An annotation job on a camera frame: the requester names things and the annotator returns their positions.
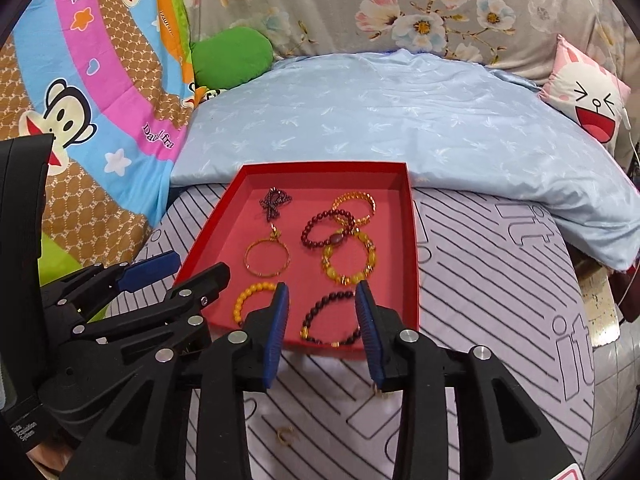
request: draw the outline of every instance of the light blue pillowcase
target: light blue pillowcase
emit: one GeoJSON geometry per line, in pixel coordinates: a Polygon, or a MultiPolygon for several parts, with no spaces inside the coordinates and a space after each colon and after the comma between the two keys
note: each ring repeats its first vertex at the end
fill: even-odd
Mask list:
{"type": "Polygon", "coordinates": [[[542,202],[567,242],[627,269],[640,246],[638,192],[532,90],[406,50],[287,59],[197,108],[172,186],[229,182],[256,162],[403,161],[414,186],[542,202]]]}

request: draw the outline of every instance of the pink cushion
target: pink cushion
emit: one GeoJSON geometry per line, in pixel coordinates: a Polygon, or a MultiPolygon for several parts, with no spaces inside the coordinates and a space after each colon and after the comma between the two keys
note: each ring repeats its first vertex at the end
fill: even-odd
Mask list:
{"type": "Polygon", "coordinates": [[[610,153],[630,93],[620,79],[558,35],[553,72],[540,98],[580,124],[610,153]]]}

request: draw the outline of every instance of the beaded bracelet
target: beaded bracelet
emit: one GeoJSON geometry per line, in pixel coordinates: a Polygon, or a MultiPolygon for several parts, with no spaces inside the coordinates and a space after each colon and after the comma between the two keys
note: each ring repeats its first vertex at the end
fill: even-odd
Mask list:
{"type": "Polygon", "coordinates": [[[316,303],[316,306],[313,307],[309,311],[309,313],[305,317],[305,320],[302,322],[302,330],[300,331],[300,337],[304,341],[309,341],[310,343],[315,343],[315,344],[318,344],[318,345],[330,344],[334,348],[338,348],[338,346],[354,344],[358,340],[358,338],[360,338],[360,327],[357,327],[357,329],[354,330],[353,333],[348,338],[343,339],[342,341],[336,341],[336,342],[333,342],[333,343],[325,343],[325,342],[320,341],[319,339],[316,339],[315,337],[311,337],[309,335],[309,329],[311,328],[311,322],[314,320],[314,318],[318,315],[318,313],[324,307],[326,307],[332,301],[348,300],[350,298],[353,298],[353,296],[354,296],[354,294],[353,294],[353,291],[351,291],[351,290],[342,290],[340,292],[331,292],[327,296],[323,296],[322,300],[320,300],[320,301],[318,301],[316,303]]]}
{"type": "MultiPolygon", "coordinates": [[[[340,195],[338,198],[334,200],[334,204],[331,206],[332,210],[337,210],[338,206],[342,202],[347,202],[347,200],[364,200],[369,203],[371,207],[371,213],[362,218],[356,218],[356,227],[361,227],[370,222],[371,217],[376,214],[376,201],[373,200],[373,197],[369,193],[364,193],[362,191],[350,191],[348,193],[340,195]]],[[[344,221],[343,218],[335,217],[335,220],[342,226],[347,227],[347,222],[344,221]]]]}
{"type": "Polygon", "coordinates": [[[367,235],[364,231],[360,231],[360,229],[358,229],[357,227],[353,232],[353,235],[355,236],[355,238],[360,240],[364,244],[364,247],[367,249],[367,265],[363,270],[361,270],[360,272],[356,272],[356,274],[354,274],[353,276],[338,274],[338,272],[334,269],[330,260],[332,254],[334,254],[333,246],[327,245],[327,247],[325,247],[322,251],[322,268],[324,269],[324,272],[329,277],[329,279],[333,280],[339,285],[357,285],[359,282],[369,277],[369,275],[373,272],[373,268],[376,266],[376,246],[369,238],[369,235],[367,235]]]}
{"type": "Polygon", "coordinates": [[[351,234],[351,232],[355,229],[355,227],[356,227],[356,219],[353,217],[351,213],[349,213],[348,211],[345,211],[344,209],[337,209],[337,210],[331,209],[329,211],[322,211],[321,213],[318,213],[311,220],[309,220],[309,222],[306,223],[305,230],[302,231],[302,236],[300,237],[300,240],[302,240],[302,244],[305,247],[308,247],[309,249],[340,245],[340,243],[342,243],[342,241],[344,240],[344,237],[346,235],[351,234]],[[347,221],[346,227],[344,229],[336,231],[334,234],[329,236],[326,240],[322,240],[321,242],[313,242],[309,240],[308,236],[313,226],[316,225],[316,223],[318,223],[323,218],[326,218],[327,216],[333,216],[334,218],[337,216],[342,216],[346,218],[346,221],[347,221]]]}
{"type": "Polygon", "coordinates": [[[240,293],[240,296],[238,296],[238,299],[236,300],[236,306],[234,307],[234,321],[239,327],[242,326],[242,305],[244,304],[244,300],[249,296],[252,296],[254,292],[260,292],[261,290],[276,290],[276,286],[277,285],[275,283],[269,282],[254,283],[240,293]]]}

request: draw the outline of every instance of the blue gripper pad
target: blue gripper pad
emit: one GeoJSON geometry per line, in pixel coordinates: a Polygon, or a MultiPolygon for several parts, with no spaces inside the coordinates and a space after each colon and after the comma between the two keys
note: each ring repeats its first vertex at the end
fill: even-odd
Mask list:
{"type": "Polygon", "coordinates": [[[356,286],[356,315],[358,316],[364,351],[367,355],[369,375],[376,386],[382,388],[382,383],[385,380],[385,373],[382,369],[382,343],[371,315],[372,308],[377,308],[376,303],[373,301],[369,285],[366,281],[362,281],[356,286]]]}
{"type": "Polygon", "coordinates": [[[266,388],[271,388],[273,380],[278,373],[280,363],[280,353],[284,342],[284,331],[287,327],[289,317],[289,287],[283,283],[278,283],[271,300],[270,308],[275,309],[271,330],[264,346],[264,369],[262,380],[266,388]]]}
{"type": "Polygon", "coordinates": [[[158,254],[148,260],[143,260],[127,267],[118,280],[120,292],[135,292],[151,285],[167,276],[175,274],[180,269],[180,255],[175,251],[158,254]]]}

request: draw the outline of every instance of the tile wall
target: tile wall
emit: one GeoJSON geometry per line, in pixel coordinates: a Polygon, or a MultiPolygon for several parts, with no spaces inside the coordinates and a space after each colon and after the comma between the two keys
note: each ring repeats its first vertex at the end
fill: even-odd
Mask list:
{"type": "Polygon", "coordinates": [[[640,384],[640,319],[620,326],[620,338],[593,351],[596,376],[593,430],[584,467],[596,480],[622,447],[640,384]]]}

